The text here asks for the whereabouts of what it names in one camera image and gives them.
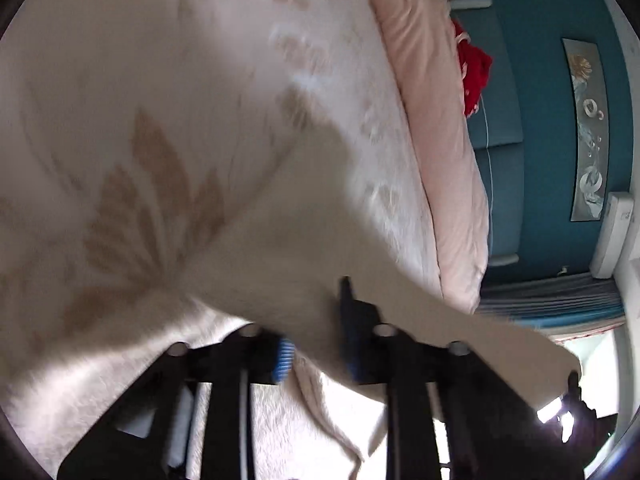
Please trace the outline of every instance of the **bolt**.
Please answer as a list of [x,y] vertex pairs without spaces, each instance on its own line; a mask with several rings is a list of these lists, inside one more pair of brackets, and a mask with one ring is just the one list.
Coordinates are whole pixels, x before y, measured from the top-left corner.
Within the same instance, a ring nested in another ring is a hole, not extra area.
[[462,357],[469,355],[471,350],[469,350],[469,347],[462,341],[454,341],[453,343],[449,343],[449,352],[455,356]]
[[245,325],[240,329],[242,337],[256,337],[260,333],[260,327],[255,324]]
[[171,357],[181,357],[189,351],[189,347],[186,343],[174,343],[167,349],[167,353]]
[[398,333],[398,329],[395,326],[383,323],[373,327],[373,333],[378,337],[393,337]]

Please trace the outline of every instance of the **light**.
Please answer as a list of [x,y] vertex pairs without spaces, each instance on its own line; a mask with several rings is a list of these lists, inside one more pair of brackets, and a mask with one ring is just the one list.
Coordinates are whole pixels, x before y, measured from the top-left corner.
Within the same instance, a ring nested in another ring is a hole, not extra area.
[[447,428],[444,422],[433,419],[433,429],[436,434],[436,446],[438,447],[438,459],[441,464],[449,463],[449,441],[447,440]]
[[558,397],[557,399],[554,399],[550,403],[548,403],[548,405],[546,405],[541,410],[538,410],[538,418],[542,422],[546,422],[551,419],[551,417],[553,417],[557,412],[559,412],[560,408],[562,408],[562,400],[560,399],[560,397]]
[[560,424],[562,424],[562,441],[566,442],[574,431],[574,416],[569,412],[565,413],[560,417]]

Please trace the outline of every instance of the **black metal bar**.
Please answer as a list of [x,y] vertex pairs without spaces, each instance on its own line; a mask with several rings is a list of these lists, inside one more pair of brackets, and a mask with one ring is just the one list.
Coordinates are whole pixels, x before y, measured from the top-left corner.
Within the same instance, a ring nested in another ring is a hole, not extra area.
[[387,386],[387,480],[440,480],[433,413],[422,352],[407,334],[384,339],[392,367]]
[[246,368],[234,380],[211,387],[201,480],[254,480],[251,386]]
[[456,342],[450,346],[438,380],[438,394],[442,416],[447,428],[447,442],[451,476],[456,480],[471,480],[478,471],[478,461],[469,433],[462,399],[460,398],[458,377],[463,370],[458,366],[458,352],[465,352],[466,346]]
[[359,384],[385,383],[386,354],[374,342],[373,329],[382,323],[376,307],[353,297],[348,278],[340,280],[342,354],[351,377]]
[[154,413],[149,435],[146,438],[149,453],[162,457],[162,468],[167,471],[168,453],[171,445],[170,433],[178,405],[180,389],[184,384],[184,359],[173,358],[162,372],[162,383],[158,395],[158,406]]

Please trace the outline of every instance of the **leaf pattern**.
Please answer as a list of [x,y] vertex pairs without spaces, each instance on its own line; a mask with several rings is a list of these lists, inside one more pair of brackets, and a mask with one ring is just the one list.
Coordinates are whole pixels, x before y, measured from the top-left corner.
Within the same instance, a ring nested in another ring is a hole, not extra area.
[[0,196],[0,219],[4,219],[5,216],[9,216],[9,213],[13,212],[13,209],[11,202]]
[[133,157],[150,175],[165,221],[187,211],[189,178],[162,128],[144,110],[136,113],[131,140]]
[[200,244],[207,244],[224,223],[224,202],[222,187],[216,170],[209,174],[200,184],[191,205],[189,224],[185,232],[185,247],[193,249]]
[[274,38],[273,46],[294,70],[300,70],[309,75],[331,74],[331,59],[327,50],[310,43],[306,38],[280,34]]
[[[137,301],[173,269],[163,255],[183,261],[209,243],[224,223],[222,187],[215,169],[207,173],[191,201],[188,174],[162,128],[144,110],[136,113],[131,137],[134,161],[150,177],[157,208],[136,187],[131,174],[117,165],[104,179],[96,218],[88,225],[84,253],[88,265],[115,278],[111,286],[86,286],[66,307],[65,335]],[[175,229],[179,224],[183,231]],[[178,232],[176,240],[168,235]]]
[[108,286],[85,287],[65,309],[63,332],[66,336],[81,333],[97,321],[116,311],[121,304],[135,302],[143,288],[111,288]]
[[297,130],[330,123],[329,114],[316,95],[295,85],[278,96],[283,117]]
[[12,269],[5,270],[0,273],[0,298],[9,289],[10,286],[16,285],[24,293],[29,285],[31,273],[38,261],[39,253],[35,253],[31,258],[27,259],[23,264]]

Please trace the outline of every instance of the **framed picture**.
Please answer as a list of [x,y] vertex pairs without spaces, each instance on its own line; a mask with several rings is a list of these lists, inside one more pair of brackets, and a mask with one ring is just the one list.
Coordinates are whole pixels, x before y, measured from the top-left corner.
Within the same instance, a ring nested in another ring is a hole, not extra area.
[[609,165],[609,109],[598,47],[562,40],[574,88],[578,159],[572,222],[600,220]]

